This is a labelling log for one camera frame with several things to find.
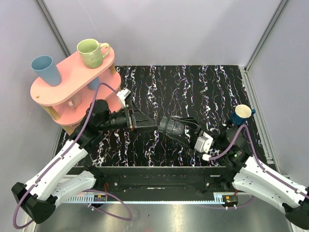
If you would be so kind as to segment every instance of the reflective surface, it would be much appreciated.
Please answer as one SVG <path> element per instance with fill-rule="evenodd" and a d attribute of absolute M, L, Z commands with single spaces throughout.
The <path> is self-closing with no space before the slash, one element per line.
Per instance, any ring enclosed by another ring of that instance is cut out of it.
<path fill-rule="evenodd" d="M 240 204 L 249 200 L 240 197 Z M 103 209 L 127 217 L 119 204 Z M 290 232 L 284 214 L 254 199 L 238 210 L 215 210 L 199 205 L 129 205 L 133 222 L 120 221 L 82 204 L 62 204 L 36 232 Z"/>

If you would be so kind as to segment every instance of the gray cup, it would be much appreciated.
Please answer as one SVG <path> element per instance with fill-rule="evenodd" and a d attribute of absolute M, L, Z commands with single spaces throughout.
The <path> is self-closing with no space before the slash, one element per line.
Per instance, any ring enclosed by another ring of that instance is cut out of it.
<path fill-rule="evenodd" d="M 31 68 L 50 86 L 57 86 L 61 83 L 61 75 L 52 57 L 36 57 L 31 62 Z"/>

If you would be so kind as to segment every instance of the mug handle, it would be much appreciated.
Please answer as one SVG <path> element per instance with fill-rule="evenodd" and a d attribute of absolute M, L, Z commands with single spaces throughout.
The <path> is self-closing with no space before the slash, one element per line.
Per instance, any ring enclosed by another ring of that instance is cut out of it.
<path fill-rule="evenodd" d="M 101 43 L 100 44 L 100 48 L 104 47 L 104 46 L 108 46 L 108 50 L 106 53 L 104 53 L 102 56 L 103 58 L 105 58 L 107 56 L 107 54 L 110 52 L 111 46 L 108 43 Z"/>

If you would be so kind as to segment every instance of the marble tabletop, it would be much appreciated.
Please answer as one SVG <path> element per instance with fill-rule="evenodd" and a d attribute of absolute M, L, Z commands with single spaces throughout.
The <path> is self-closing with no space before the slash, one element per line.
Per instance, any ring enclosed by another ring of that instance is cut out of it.
<path fill-rule="evenodd" d="M 137 107 L 159 124 L 163 116 L 193 116 L 211 135 L 223 132 L 238 104 L 250 106 L 238 66 L 120 66 L 122 88 L 132 91 Z M 250 134 L 258 156 L 265 155 L 251 117 Z M 62 132 L 57 150 L 68 139 Z M 111 130 L 97 148 L 76 166 L 217 166 L 206 162 L 154 131 L 133 135 Z"/>

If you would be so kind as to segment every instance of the pink shelf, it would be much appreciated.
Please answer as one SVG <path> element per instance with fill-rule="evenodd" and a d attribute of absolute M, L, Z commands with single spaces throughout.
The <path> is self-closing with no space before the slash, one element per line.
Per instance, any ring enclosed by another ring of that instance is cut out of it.
<path fill-rule="evenodd" d="M 102 73 L 99 76 L 100 81 L 109 84 L 114 89 L 120 89 L 121 77 L 119 73 L 111 75 L 109 71 Z M 79 123 L 86 114 L 86 110 L 90 107 L 95 91 L 90 90 L 87 86 L 79 91 L 82 95 L 82 103 L 77 108 L 71 108 L 66 102 L 59 105 L 54 105 L 53 108 L 60 114 L 61 118 L 55 120 L 56 123 L 62 126 L 72 126 Z M 97 99 L 104 99 L 107 101 L 110 110 L 119 111 L 121 105 L 118 101 L 117 95 L 108 87 L 102 85 L 98 91 Z"/>
<path fill-rule="evenodd" d="M 101 50 L 105 53 L 107 49 L 106 47 L 102 47 Z M 86 85 L 107 70 L 113 64 L 114 60 L 115 53 L 111 48 L 100 67 L 89 69 L 84 65 L 79 53 L 75 52 L 57 64 L 62 78 L 61 84 L 56 87 L 51 87 L 38 77 L 31 86 L 31 97 L 36 103 L 42 106 L 55 106 L 56 109 L 56 105 L 66 102 L 78 91 L 82 90 L 85 94 L 85 90 L 83 89 L 87 88 Z M 102 92 L 99 98 L 105 99 L 107 97 L 104 95 L 104 92 Z"/>

